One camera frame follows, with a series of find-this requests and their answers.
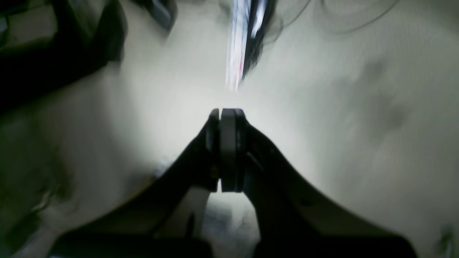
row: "gray surface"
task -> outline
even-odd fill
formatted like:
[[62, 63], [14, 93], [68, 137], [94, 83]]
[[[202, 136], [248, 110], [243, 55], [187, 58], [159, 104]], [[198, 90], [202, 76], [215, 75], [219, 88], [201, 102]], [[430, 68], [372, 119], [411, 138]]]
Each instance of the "gray surface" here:
[[[337, 35], [323, 30], [314, 1], [264, 50], [239, 93], [224, 90], [229, 28], [217, 5], [179, 4], [167, 38], [146, 11], [123, 6], [121, 67], [80, 80], [37, 111], [51, 135], [62, 135], [77, 186], [72, 202], [42, 214], [48, 232], [114, 207], [132, 178], [174, 160], [215, 107], [242, 108], [307, 180], [409, 238], [421, 257], [434, 256], [444, 225], [459, 227], [455, 3], [402, 0], [377, 22]], [[211, 198], [242, 223], [247, 203]]]

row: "black object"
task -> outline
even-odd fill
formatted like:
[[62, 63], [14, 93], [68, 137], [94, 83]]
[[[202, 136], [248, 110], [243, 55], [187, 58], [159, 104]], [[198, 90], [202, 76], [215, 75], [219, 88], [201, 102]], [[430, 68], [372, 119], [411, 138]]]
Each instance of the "black object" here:
[[56, 242], [50, 257], [78, 258], [99, 250], [97, 241], [86, 241], [85, 245], [94, 248], [85, 247], [85, 253], [75, 255], [73, 250], [82, 248], [74, 236], [97, 236], [104, 250], [110, 251], [111, 245], [101, 234], [132, 228], [145, 229], [139, 242], [151, 246], [135, 241], [123, 245], [123, 250], [138, 253], [142, 249], [152, 254], [158, 240], [151, 234], [188, 189], [197, 185], [216, 191], [218, 179], [224, 191], [242, 191], [255, 207], [262, 239], [255, 257], [416, 257], [405, 239], [353, 215], [306, 182], [276, 146], [246, 121], [240, 109], [224, 109], [221, 120], [218, 109], [213, 110], [198, 136], [156, 183], [114, 212], [66, 234]]
[[251, 0], [243, 77], [260, 58], [263, 39], [273, 19], [276, 4], [277, 0]]
[[175, 0], [134, 0], [144, 6], [151, 17], [166, 31], [170, 31], [177, 20], [177, 3]]
[[120, 61], [127, 24], [118, 0], [109, 0], [89, 43], [81, 37], [77, 14], [66, 0], [50, 0], [58, 31], [46, 48], [0, 52], [0, 114]]

